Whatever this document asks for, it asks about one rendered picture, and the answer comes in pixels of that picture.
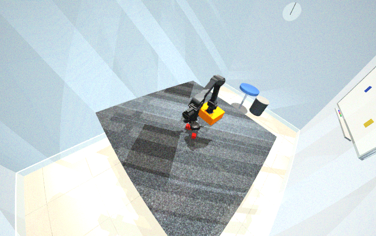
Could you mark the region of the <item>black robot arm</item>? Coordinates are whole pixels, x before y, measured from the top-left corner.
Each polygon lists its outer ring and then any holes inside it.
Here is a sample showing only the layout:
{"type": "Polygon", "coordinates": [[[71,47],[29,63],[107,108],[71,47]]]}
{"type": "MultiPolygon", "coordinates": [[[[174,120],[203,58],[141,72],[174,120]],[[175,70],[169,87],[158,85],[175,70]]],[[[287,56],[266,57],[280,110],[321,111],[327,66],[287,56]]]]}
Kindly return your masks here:
{"type": "Polygon", "coordinates": [[[219,93],[219,90],[221,86],[225,83],[226,79],[220,75],[214,75],[208,84],[205,86],[205,88],[202,90],[202,92],[197,93],[188,104],[189,109],[184,111],[182,113],[182,120],[185,123],[188,123],[189,120],[192,121],[192,116],[197,115],[199,113],[199,110],[202,108],[205,102],[206,96],[210,93],[210,91],[213,89],[211,99],[207,102],[208,108],[206,111],[209,114],[214,113],[214,110],[217,108],[217,96],[219,93]],[[193,103],[194,105],[192,105],[193,103]]]}

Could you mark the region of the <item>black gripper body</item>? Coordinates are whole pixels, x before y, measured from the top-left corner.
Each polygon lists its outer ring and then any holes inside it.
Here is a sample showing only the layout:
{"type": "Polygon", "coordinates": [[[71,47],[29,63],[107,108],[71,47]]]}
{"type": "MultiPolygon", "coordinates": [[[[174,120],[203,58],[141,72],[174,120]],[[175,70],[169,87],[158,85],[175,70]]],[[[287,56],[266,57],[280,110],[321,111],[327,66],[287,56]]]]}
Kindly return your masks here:
{"type": "Polygon", "coordinates": [[[198,116],[199,116],[199,114],[191,117],[192,118],[191,125],[190,125],[191,130],[199,130],[200,129],[199,124],[196,122],[198,116]]]}

